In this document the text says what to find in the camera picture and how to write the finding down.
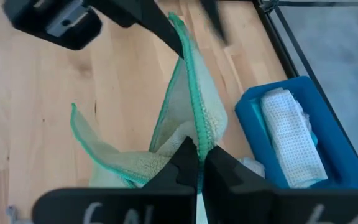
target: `black metal frame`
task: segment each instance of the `black metal frame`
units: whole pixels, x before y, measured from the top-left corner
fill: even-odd
[[[270,17],[268,12],[265,12],[260,5],[262,4],[261,0],[252,0],[252,3],[254,4],[255,10],[258,13],[259,19],[261,20],[263,26],[265,27],[266,33],[273,45],[273,48],[277,54],[277,57],[280,61],[280,63],[282,64],[282,67],[284,69],[285,75],[287,76],[287,78],[296,78],[299,77],[300,74],[298,73],[295,64],[293,63],[290,54],[288,53],[287,47],[285,46],[285,44],[283,43],[282,38],[280,37],[280,34],[277,31],[277,28],[275,26],[275,24],[272,21],[272,18]],[[343,6],[358,6],[358,2],[298,2],[296,6],[298,7],[332,7],[334,5],[336,5],[336,3],[341,3],[338,5],[338,7],[343,7]],[[348,143],[351,145],[351,147],[353,148],[353,151],[355,152],[357,158],[357,152],[354,149],[353,144],[351,143],[349,137],[347,136],[340,120],[338,119],[338,117],[336,116],[336,113],[333,109],[333,107],[331,106],[323,88],[321,87],[318,79],[316,78],[316,75],[314,74],[313,69],[311,68],[309,62],[306,59],[305,54],[303,53],[298,41],[296,40],[295,36],[293,35],[291,29],[289,28],[289,25],[287,24],[281,10],[279,9],[279,7],[276,7],[274,9],[274,11],[277,14],[277,17],[280,19],[280,21],[282,22],[285,32],[287,33],[290,41],[292,42],[295,51],[297,52],[303,66],[306,68],[306,71],[308,72],[308,75],[310,76],[310,78],[313,80],[314,84],[316,85],[317,89],[319,90],[321,96],[323,97],[324,101],[326,102],[329,110],[332,112],[332,114],[334,115],[334,119],[336,120],[336,122],[338,123],[338,126],[340,127],[341,131],[344,133]]]

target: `gray surface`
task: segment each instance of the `gray surface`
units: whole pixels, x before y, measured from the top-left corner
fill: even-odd
[[[358,7],[280,7],[358,154]],[[277,16],[272,19],[307,75]]]

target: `blue container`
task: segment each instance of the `blue container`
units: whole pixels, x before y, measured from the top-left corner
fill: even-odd
[[[267,91],[284,88],[299,101],[310,116],[312,131],[318,139],[317,151],[328,179],[311,188],[358,189],[358,158],[337,125],[314,83],[308,77],[256,86],[248,89],[236,105],[236,114],[255,158],[265,166],[266,179],[280,188],[289,188],[275,151],[267,136],[259,101]]]

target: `white waffle towel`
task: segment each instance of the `white waffle towel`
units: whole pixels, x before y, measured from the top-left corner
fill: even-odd
[[[292,94],[288,90],[272,90],[261,98],[260,105],[289,186],[307,188],[327,179],[303,110]]]

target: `wooden surface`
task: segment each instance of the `wooden surface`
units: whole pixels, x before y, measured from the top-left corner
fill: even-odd
[[[248,87],[285,78],[253,5],[221,3],[231,38],[222,47],[197,4],[159,4],[185,20],[204,55],[229,115],[222,147],[252,156],[234,105]],[[70,103],[120,150],[148,148],[177,56],[139,26],[103,22],[74,52],[14,30],[0,6],[0,223],[8,204],[29,217],[44,192],[86,185],[91,161],[71,133]]]

